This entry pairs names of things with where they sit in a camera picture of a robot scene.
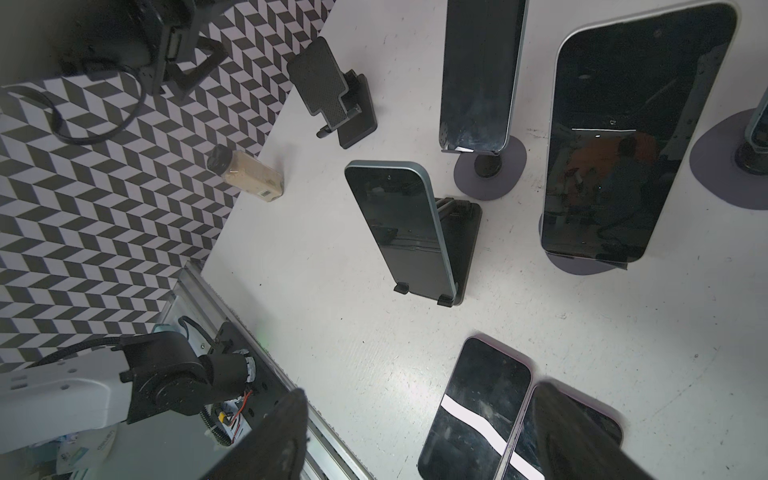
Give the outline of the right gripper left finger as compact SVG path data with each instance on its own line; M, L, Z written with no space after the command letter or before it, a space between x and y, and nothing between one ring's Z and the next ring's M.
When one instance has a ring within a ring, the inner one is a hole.
M307 396L296 388L201 479L299 479L307 452L308 421Z

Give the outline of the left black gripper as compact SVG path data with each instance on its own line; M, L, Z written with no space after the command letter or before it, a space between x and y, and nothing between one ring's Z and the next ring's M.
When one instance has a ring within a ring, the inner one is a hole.
M176 100L185 100L228 58L226 48L210 38L197 40L197 1L136 1L136 6L150 54L149 63L140 68L143 84L150 95L160 95L168 86ZM205 60L182 70L179 64L190 61L195 49L206 54Z

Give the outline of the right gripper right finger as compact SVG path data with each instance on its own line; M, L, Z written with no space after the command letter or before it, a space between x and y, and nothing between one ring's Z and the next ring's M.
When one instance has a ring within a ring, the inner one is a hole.
M532 397L542 473L547 479L648 479L613 440L549 382Z

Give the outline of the black stand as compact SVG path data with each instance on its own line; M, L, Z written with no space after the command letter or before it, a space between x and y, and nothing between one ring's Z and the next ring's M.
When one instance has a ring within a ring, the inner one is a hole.
M332 133L349 149L378 127L368 80L353 70L342 72L326 39L318 37L287 64L289 79L312 116L325 125L320 139Z
M474 249L482 220L479 204L453 197L435 198L443 233L445 251L456 285L453 297L441 295L436 299L442 307L455 307L463 302Z

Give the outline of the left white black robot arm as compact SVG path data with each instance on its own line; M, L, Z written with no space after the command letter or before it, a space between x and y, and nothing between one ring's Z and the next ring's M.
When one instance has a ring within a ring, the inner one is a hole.
M227 58L201 28L227 1L5 1L1 95L53 109L35 81L132 76L138 98L170 89L185 98ZM173 411L186 416L246 396L246 351L197 355L175 331L103 337L58 350L1 378L1 450Z

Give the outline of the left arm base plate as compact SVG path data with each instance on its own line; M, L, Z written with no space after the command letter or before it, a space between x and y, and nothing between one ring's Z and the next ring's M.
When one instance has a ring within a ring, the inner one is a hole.
M257 427L292 387L268 355L232 322L219 327L210 353L242 357L242 367L230 360L221 368L226 396L206 407L213 424L234 445Z

